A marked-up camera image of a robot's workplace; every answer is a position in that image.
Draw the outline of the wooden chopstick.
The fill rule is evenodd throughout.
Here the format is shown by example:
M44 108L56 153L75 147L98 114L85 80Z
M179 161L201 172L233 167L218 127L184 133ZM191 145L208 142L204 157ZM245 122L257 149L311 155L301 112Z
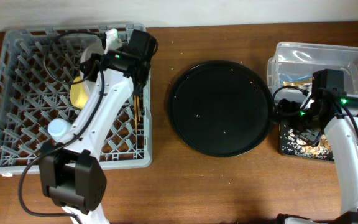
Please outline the wooden chopstick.
M140 96L137 96L137 117L138 117L138 122L140 122L141 121Z
M139 102L138 102L138 96L134 95L134 118L135 118L135 134L137 135L137 130L138 130L138 112L139 112Z

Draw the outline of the white plate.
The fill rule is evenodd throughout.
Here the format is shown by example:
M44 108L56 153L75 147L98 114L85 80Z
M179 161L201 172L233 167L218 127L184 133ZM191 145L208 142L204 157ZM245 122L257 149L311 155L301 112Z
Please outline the white plate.
M90 44L81 54L80 58L80 77L86 80L82 82L85 92L88 96L93 91L99 73L98 62L104 55L104 48L99 42Z

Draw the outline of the yellow bowl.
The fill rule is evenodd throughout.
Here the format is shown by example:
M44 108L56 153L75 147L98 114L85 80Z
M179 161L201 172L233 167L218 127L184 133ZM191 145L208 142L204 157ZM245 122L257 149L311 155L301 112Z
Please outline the yellow bowl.
M86 89L86 82L71 85L70 87L70 102L78 109L83 109L89 99L89 93Z

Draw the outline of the light blue cup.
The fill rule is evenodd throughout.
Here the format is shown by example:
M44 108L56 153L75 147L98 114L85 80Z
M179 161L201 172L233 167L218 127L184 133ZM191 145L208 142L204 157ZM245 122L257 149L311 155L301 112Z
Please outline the light blue cup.
M56 118L49 122L47 131L51 138L58 142L70 130L71 124L61 118Z

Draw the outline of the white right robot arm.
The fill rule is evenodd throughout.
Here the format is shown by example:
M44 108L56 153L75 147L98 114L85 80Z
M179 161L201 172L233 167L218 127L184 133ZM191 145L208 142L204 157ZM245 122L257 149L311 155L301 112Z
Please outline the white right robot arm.
M345 90L344 73L314 72L301 103L275 104L280 121L292 130L291 144L317 148L328 143L341 190L341 214L333 223L358 223L358 98Z

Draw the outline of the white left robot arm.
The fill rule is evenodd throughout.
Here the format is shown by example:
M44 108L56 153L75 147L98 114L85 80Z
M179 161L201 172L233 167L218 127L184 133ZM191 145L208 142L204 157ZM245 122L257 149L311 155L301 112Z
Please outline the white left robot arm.
M93 53L80 63L83 80L95 82L90 98L70 127L60 132L57 143L43 144L20 176L17 196L29 215L69 217L73 223L108 222L101 206L107 185L99 163L103 143L127 99L139 96L146 86L158 42L148 32L135 29L127 45L110 49L111 33L97 36L104 53ZM43 195L62 208L62 213L33 212L26 206L22 189L34 164L39 167Z

